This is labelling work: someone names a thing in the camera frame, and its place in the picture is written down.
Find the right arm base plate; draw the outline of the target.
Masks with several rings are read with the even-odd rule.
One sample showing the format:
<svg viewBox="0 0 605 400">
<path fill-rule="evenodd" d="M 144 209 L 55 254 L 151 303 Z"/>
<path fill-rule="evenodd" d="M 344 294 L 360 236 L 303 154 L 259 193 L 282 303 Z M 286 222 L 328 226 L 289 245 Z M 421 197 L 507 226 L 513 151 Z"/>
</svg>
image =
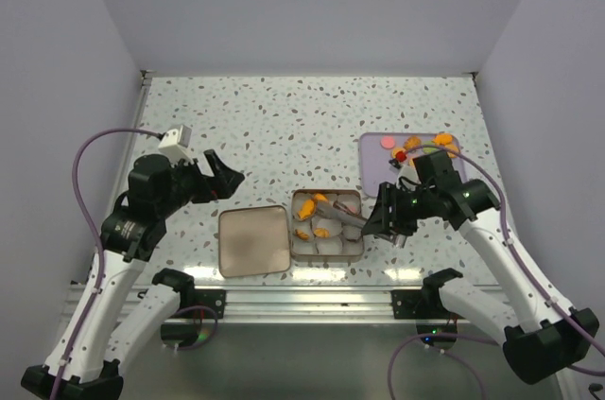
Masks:
<svg viewBox="0 0 605 400">
<path fill-rule="evenodd" d="M 417 288 L 393 289 L 389 294 L 392 317 L 395 320 L 418 324 L 446 324 L 462 320 L 460 315 L 429 305 Z"/>
</svg>

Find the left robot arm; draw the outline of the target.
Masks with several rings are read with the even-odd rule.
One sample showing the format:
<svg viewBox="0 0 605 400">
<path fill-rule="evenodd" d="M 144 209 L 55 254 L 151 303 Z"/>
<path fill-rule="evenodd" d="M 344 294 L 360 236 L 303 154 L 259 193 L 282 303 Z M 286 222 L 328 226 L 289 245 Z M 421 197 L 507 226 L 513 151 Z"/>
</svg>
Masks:
<svg viewBox="0 0 605 400">
<path fill-rule="evenodd" d="M 209 149 L 212 169 L 203 174 L 196 160 L 171 162 L 162 154 L 138 158 L 128 189 L 100 230 L 102 250 L 63 335 L 38 366 L 26 369 L 21 385 L 42 399 L 116 399 L 129 365 L 170 317 L 196 309 L 192 276 L 163 269 L 143 300 L 119 318 L 132 286 L 166 234 L 169 217 L 189 203 L 230 198 L 245 180 Z"/>
</svg>

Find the orange fish cookie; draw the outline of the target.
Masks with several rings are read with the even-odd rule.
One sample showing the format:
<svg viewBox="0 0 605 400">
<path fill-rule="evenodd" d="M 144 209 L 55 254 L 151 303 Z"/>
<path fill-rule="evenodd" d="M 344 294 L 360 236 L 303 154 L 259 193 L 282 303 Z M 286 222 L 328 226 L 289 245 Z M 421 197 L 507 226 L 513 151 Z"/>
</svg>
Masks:
<svg viewBox="0 0 605 400">
<path fill-rule="evenodd" d="M 321 193 L 315 194 L 313 196 L 313 201 L 317 204 L 317 206 L 330 204 L 330 201 L 327 199 L 327 197 Z"/>
<path fill-rule="evenodd" d="M 299 221 L 305 221 L 315 215 L 317 205 L 313 200 L 306 200 L 296 213 L 296 217 Z"/>
</svg>

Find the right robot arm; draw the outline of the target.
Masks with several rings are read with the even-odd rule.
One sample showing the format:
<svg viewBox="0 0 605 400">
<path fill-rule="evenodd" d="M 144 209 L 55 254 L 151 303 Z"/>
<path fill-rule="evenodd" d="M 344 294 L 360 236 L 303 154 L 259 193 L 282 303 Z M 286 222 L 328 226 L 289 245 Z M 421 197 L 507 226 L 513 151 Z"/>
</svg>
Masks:
<svg viewBox="0 0 605 400">
<path fill-rule="evenodd" d="M 417 179 L 381 183 L 363 235 L 412 236 L 421 220 L 438 217 L 474 248 L 507 297 L 501 303 L 454 269 L 423 279 L 426 314 L 447 312 L 468 320 L 503 351 L 513 372 L 532 385 L 563 369 L 596 375 L 579 366 L 596 342 L 599 320 L 578 309 L 547 279 L 509 226 L 505 196 L 489 175 L 463 181 L 457 153 L 434 148 L 415 159 Z"/>
</svg>

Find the metal tongs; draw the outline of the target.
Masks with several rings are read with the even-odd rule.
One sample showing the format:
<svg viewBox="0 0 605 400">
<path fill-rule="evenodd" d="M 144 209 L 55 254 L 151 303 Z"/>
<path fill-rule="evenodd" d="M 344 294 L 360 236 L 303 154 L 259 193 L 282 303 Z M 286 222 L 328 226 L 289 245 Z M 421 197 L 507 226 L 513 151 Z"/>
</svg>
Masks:
<svg viewBox="0 0 605 400">
<path fill-rule="evenodd" d="M 360 215 L 354 215 L 350 210 L 339 202 L 329 205 L 317 206 L 316 213 L 322 217 L 339 220 L 343 224 L 352 226 L 361 232 L 366 218 Z M 407 237 L 391 232 L 391 237 L 375 237 L 388 241 L 393 247 L 402 249 L 406 245 Z"/>
</svg>

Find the small orange flower cookie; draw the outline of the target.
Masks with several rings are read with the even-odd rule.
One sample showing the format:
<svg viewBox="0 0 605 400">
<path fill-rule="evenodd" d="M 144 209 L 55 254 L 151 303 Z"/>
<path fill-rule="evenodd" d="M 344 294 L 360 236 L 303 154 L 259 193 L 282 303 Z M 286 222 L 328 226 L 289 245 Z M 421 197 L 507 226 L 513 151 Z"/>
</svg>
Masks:
<svg viewBox="0 0 605 400">
<path fill-rule="evenodd" d="M 301 240 L 308 240 L 308 239 L 309 239 L 309 234 L 308 234 L 308 233 L 306 233 L 306 232 L 304 232 L 304 231 L 302 231 L 302 230 L 299 230 L 299 229 L 296 229 L 296 230 L 295 230 L 295 235 L 296 235 L 296 236 L 297 236 L 299 239 L 301 239 Z"/>
</svg>

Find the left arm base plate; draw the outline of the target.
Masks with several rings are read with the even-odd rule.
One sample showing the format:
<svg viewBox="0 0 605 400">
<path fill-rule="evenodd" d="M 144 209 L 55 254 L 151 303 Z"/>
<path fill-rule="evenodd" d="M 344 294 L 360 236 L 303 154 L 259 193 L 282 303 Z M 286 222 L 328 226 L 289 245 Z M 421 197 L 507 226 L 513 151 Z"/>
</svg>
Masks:
<svg viewBox="0 0 605 400">
<path fill-rule="evenodd" d="M 224 289 L 197 289 L 181 296 L 181 303 L 176 317 L 213 318 L 221 320 L 227 304 L 227 294 Z"/>
</svg>

